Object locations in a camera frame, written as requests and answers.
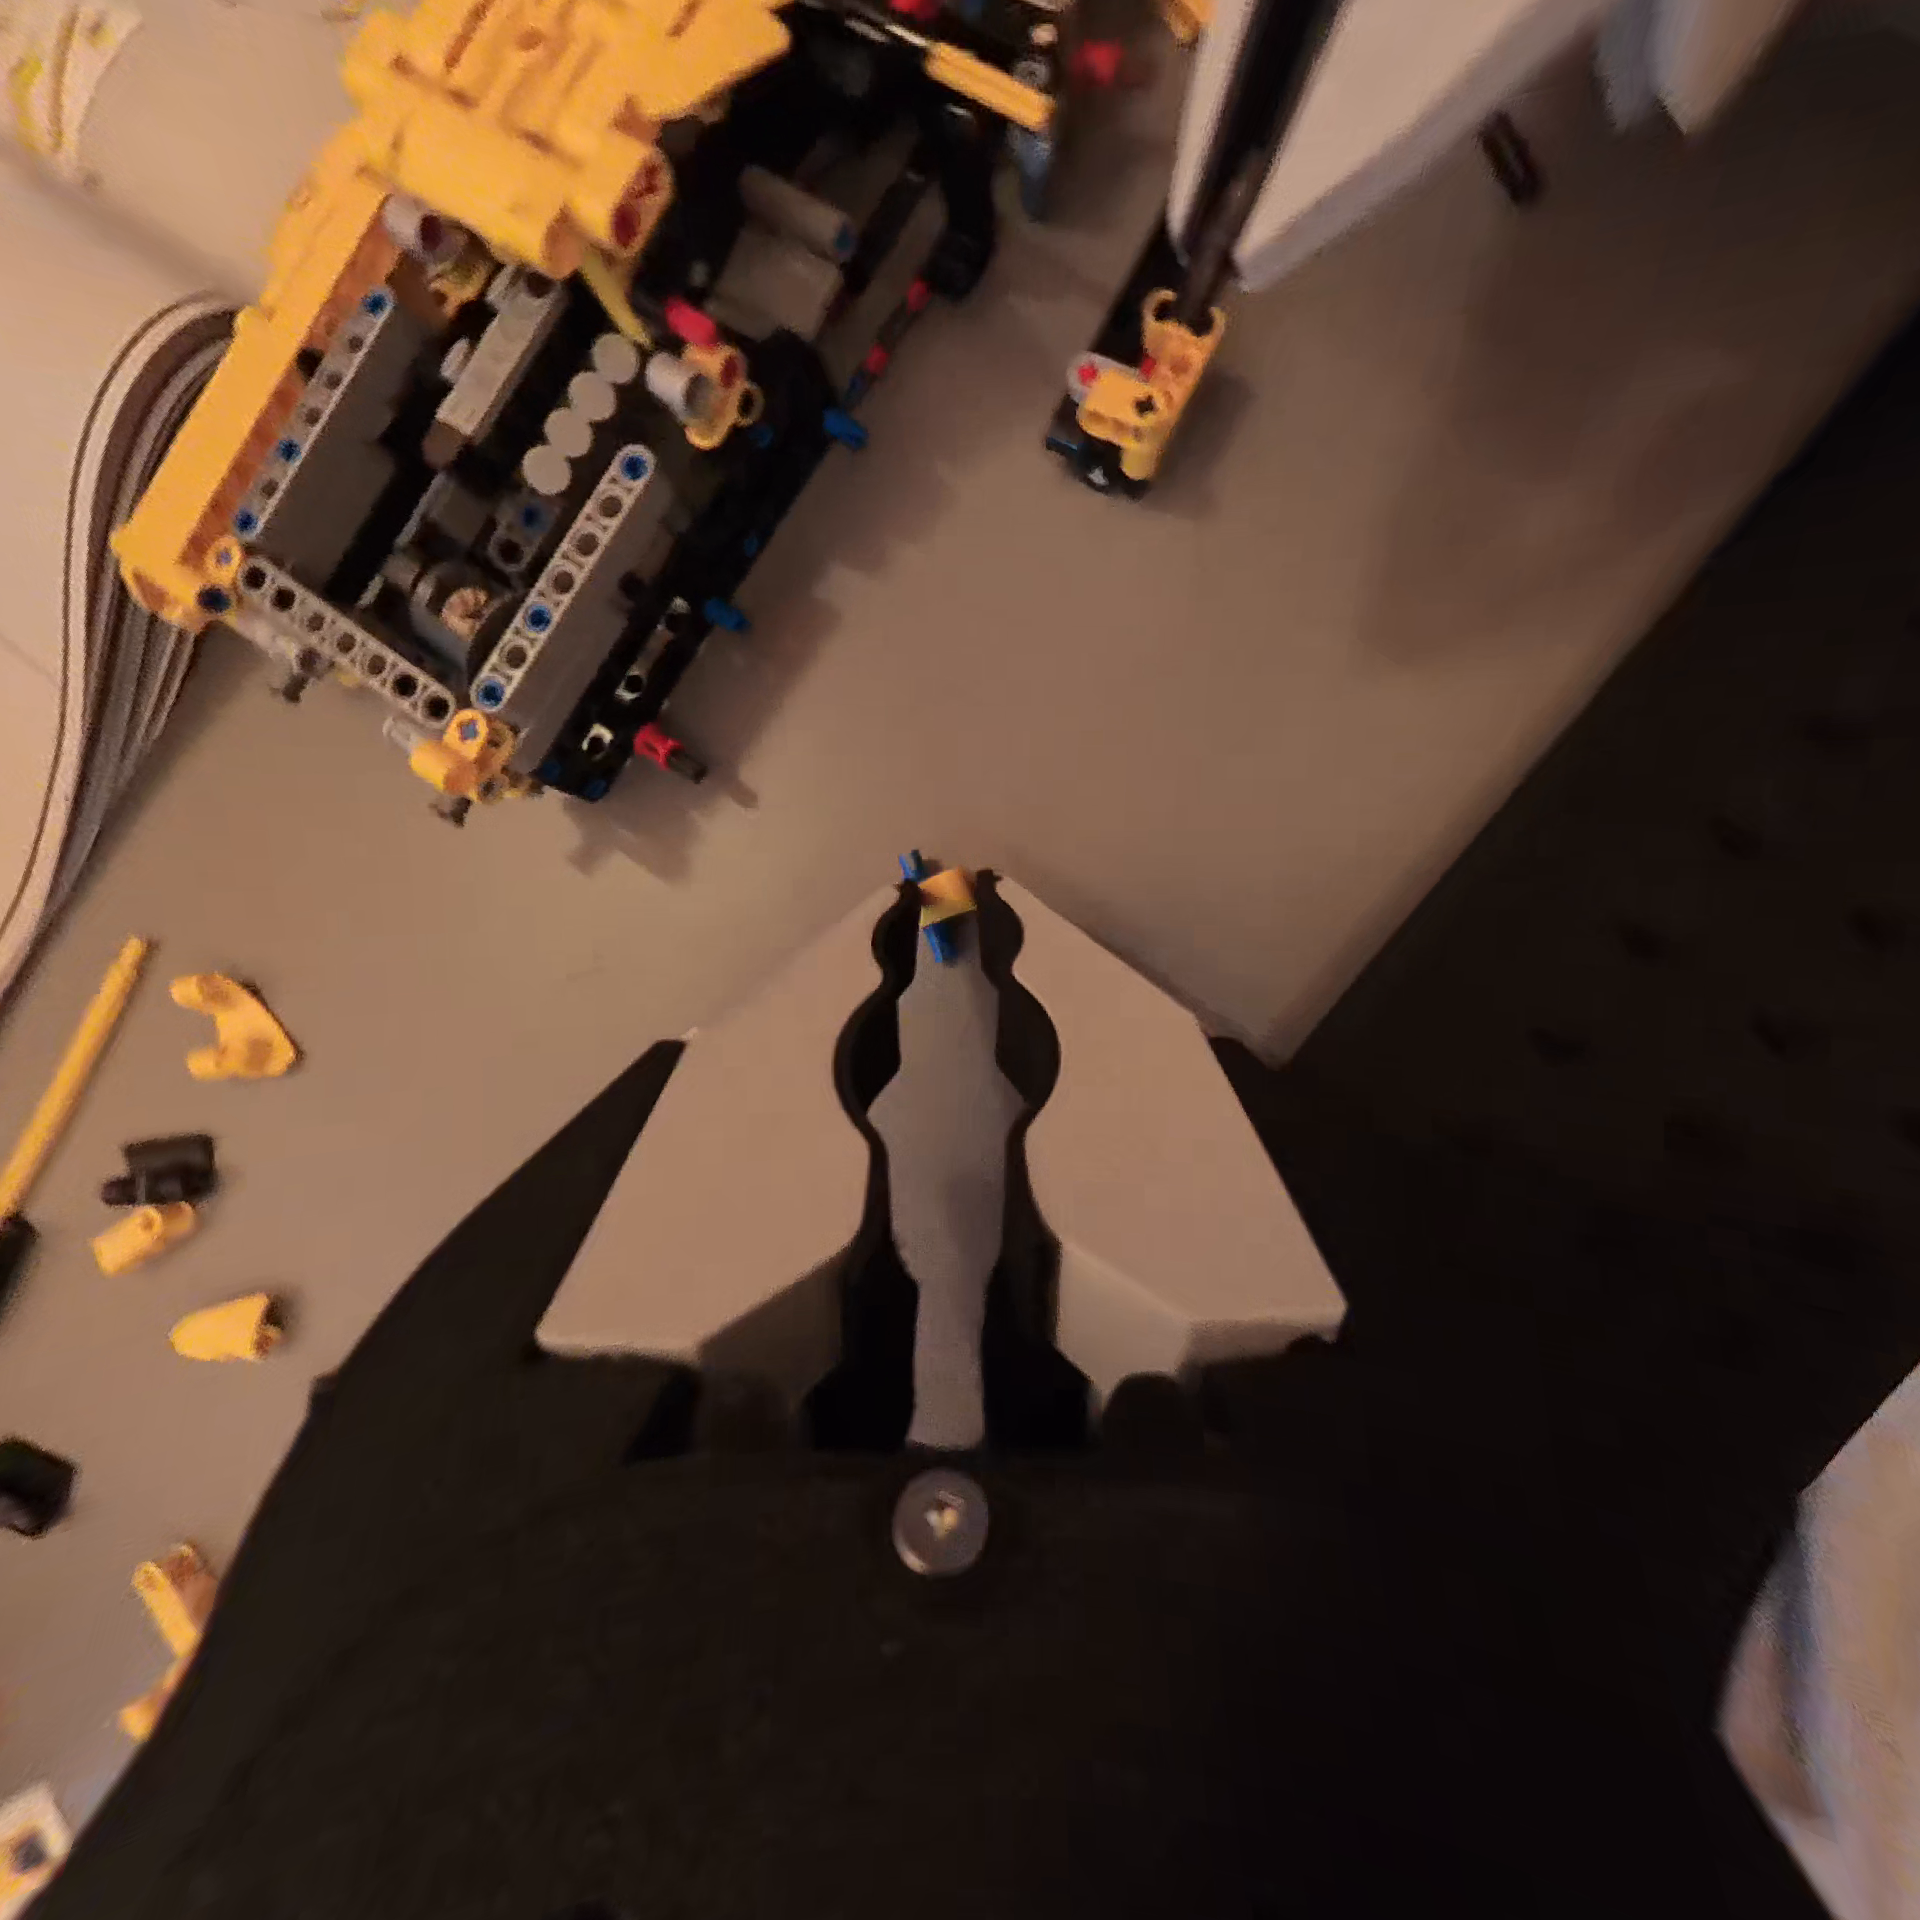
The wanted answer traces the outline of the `small brick assembly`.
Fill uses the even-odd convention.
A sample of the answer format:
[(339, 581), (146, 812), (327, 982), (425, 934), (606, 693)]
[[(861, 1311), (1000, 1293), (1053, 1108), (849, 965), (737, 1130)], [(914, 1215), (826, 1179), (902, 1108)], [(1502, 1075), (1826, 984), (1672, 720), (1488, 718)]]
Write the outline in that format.
[(1069, 359), (1044, 450), (1102, 494), (1145, 496), (1227, 331), (1205, 297), (1188, 312), (1188, 262), (1156, 223), (1088, 345)]

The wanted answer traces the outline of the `yellow curved bar piece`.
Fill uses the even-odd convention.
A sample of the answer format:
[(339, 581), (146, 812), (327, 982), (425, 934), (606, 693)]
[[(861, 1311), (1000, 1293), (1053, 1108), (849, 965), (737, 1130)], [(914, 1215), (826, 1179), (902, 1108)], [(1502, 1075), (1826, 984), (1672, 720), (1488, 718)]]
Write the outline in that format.
[(219, 1575), (196, 1543), (178, 1541), (166, 1552), (135, 1566), (132, 1591), (142, 1602), (167, 1653), (167, 1665), (151, 1689), (123, 1704), (118, 1715), (125, 1736), (132, 1742), (144, 1742), (151, 1738), (157, 1722), (201, 1651), (219, 1593)]

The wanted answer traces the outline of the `instruction booklet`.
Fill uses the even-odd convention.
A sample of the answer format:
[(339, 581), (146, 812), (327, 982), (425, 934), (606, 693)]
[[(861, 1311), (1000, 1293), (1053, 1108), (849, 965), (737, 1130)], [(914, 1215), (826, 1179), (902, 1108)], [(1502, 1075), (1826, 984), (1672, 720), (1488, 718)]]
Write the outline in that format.
[(350, 115), (362, 3), (2, 5), (2, 986), (169, 721), (196, 642), (109, 551)]

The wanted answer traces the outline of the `thin yellow bar piece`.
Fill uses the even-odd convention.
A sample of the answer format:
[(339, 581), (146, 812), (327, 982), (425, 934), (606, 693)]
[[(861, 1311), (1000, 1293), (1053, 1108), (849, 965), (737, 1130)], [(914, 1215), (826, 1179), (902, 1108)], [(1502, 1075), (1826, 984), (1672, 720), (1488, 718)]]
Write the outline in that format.
[(84, 1092), (107, 1057), (132, 993), (151, 956), (151, 940), (132, 936), (109, 965), (107, 975), (84, 1007), (84, 1020), (64, 1044), (52, 1078), (34, 1098), (22, 1131), (2, 1167), (2, 1312), (11, 1307), (20, 1280), (34, 1250), (34, 1225), (27, 1217), (27, 1197), (66, 1133)]

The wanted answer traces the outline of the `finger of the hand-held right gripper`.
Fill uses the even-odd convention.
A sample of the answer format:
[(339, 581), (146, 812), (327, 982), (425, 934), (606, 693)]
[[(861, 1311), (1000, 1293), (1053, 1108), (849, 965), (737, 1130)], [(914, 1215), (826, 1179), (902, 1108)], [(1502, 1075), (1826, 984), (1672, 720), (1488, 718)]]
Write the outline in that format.
[(1307, 106), (1307, 3), (1218, 3), (1188, 83), (1166, 202), (1179, 258), (1170, 317), (1211, 322), (1257, 285), (1291, 223), (1283, 157)]
[(1603, 1), (1338, 3), (1234, 249), (1246, 290), (1278, 283), (1472, 141)]

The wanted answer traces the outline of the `grey desk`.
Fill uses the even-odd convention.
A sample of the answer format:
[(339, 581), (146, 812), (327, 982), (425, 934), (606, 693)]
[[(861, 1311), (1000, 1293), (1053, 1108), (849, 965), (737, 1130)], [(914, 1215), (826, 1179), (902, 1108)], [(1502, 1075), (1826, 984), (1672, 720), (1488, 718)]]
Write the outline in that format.
[[(166, 1667), (132, 1570), (229, 1568), (309, 1382), (648, 1043), (756, 988), (920, 846), (1017, 876), (1289, 1050), (1917, 299), (1917, 26), (1819, 5), (1709, 127), (1615, 127), (1580, 51), (1516, 116), (1237, 306), (1143, 501), (1044, 452), (1069, 351), (1161, 212), (1191, 61), (1152, 13), (1055, 217), (877, 384), (693, 668), (709, 759), (465, 828), (347, 686), (201, 647), (4, 1021), (9, 1142), (132, 934), (151, 968), (29, 1204), (4, 1431), (80, 1465), (4, 1538), (4, 1797), (73, 1825)], [(181, 973), (290, 1073), (205, 1082)], [(201, 1222), (107, 1277), (137, 1138), (206, 1133)]]

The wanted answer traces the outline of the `scattered yellow black pieces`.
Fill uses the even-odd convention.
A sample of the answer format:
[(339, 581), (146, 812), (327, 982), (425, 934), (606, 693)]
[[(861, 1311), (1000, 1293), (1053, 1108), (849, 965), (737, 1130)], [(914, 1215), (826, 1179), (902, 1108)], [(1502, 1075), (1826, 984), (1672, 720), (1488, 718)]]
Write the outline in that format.
[[(212, 1043), (189, 1055), (205, 1082), (268, 1080), (299, 1066), (299, 1043), (249, 982), (224, 970), (181, 973), (169, 986), (174, 1005), (212, 1025)], [(201, 1222), (201, 1202), (217, 1188), (213, 1138), (174, 1133), (137, 1138), (123, 1149), (123, 1169), (102, 1188), (118, 1220), (95, 1243), (95, 1263), (114, 1277), (146, 1263), (187, 1238)], [(34, 1442), (9, 1435), (2, 1447), (2, 1523), (6, 1534), (38, 1538), (66, 1516), (77, 1467)]]

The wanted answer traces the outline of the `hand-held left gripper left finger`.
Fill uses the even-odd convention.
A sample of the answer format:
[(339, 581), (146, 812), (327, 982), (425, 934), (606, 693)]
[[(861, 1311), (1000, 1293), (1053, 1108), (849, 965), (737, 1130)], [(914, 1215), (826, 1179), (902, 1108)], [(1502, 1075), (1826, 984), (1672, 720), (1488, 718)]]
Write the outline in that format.
[(900, 1069), (918, 904), (884, 886), (682, 1044), (536, 1339), (559, 1357), (827, 1373)]

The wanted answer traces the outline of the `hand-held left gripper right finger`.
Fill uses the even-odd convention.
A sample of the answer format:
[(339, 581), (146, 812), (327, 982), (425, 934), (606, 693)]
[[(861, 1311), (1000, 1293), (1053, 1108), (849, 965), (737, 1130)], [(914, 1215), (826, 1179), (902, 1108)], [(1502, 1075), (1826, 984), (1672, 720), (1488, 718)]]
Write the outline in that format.
[(1196, 1012), (1014, 876), (978, 876), (1017, 1091), (998, 1296), (1076, 1373), (1200, 1373), (1333, 1337), (1346, 1295)]

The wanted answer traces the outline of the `yellow toy car model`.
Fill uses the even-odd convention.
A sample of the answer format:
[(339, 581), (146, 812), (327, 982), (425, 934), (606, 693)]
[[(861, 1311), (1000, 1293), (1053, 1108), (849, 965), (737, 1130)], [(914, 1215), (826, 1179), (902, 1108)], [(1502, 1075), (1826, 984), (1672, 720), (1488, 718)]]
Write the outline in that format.
[(1074, 3), (371, 10), (354, 115), (114, 544), (437, 814), (707, 764), (666, 707), (934, 299), (1044, 205)]

